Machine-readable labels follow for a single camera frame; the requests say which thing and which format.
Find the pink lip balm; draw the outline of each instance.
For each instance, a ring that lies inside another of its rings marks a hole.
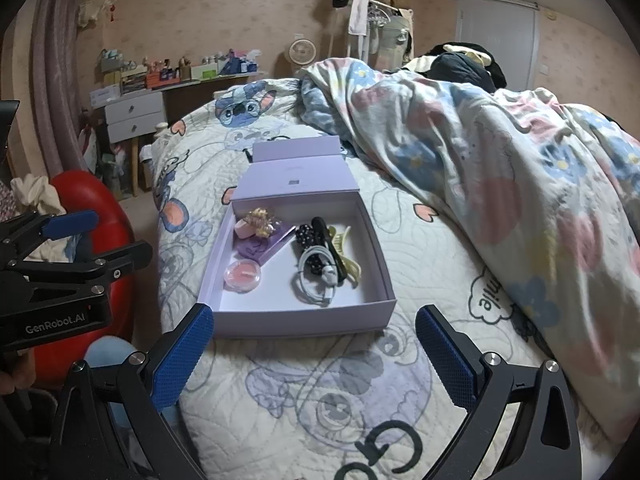
[[[225,269],[223,279],[229,290],[249,292],[258,286],[261,275],[260,265],[253,260],[238,260]]]

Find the purple pouch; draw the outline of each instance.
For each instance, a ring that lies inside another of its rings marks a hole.
[[[243,258],[248,258],[263,266],[269,258],[277,253],[289,241],[296,227],[282,223],[269,238],[250,236],[244,240],[236,240],[236,250]]]

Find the blue gripper pad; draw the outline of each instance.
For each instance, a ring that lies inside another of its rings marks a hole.
[[[187,383],[191,372],[213,336],[213,313],[206,305],[188,324],[165,358],[156,368],[153,379],[151,401],[158,412],[173,406]]]
[[[449,335],[425,306],[415,316],[415,333],[451,401],[467,411],[473,409],[478,400],[476,375]]]
[[[98,225],[95,211],[78,211],[66,215],[52,216],[42,227],[42,235],[49,240],[60,240],[68,236],[92,231]]]

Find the curtain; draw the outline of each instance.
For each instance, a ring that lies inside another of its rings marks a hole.
[[[31,87],[36,134],[49,177],[86,170],[78,145],[81,104],[76,67],[79,0],[38,0],[33,24]]]

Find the white nightstand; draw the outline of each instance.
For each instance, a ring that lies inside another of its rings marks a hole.
[[[138,195],[138,137],[152,134],[156,124],[166,122],[162,92],[142,90],[124,94],[104,108],[109,142],[131,139],[133,196]]]

